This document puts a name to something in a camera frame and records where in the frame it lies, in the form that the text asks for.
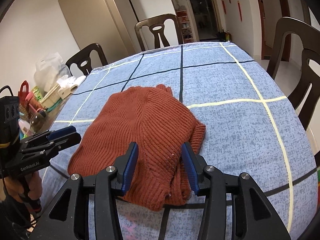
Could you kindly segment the person's left hand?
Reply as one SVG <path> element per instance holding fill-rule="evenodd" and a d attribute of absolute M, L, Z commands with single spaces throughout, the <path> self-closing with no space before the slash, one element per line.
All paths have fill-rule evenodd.
<path fill-rule="evenodd" d="M 23 203 L 23 200 L 20 198 L 20 194 L 24 193 L 23 186 L 21 183 L 16 180 L 12 179 L 11 177 L 7 177 L 4 179 L 8 194 L 12 196 L 16 201 L 19 203 Z M 39 172 L 36 171 L 33 173 L 29 181 L 29 193 L 28 196 L 32 200 L 37 200 L 42 196 L 42 179 L 39 175 Z"/>

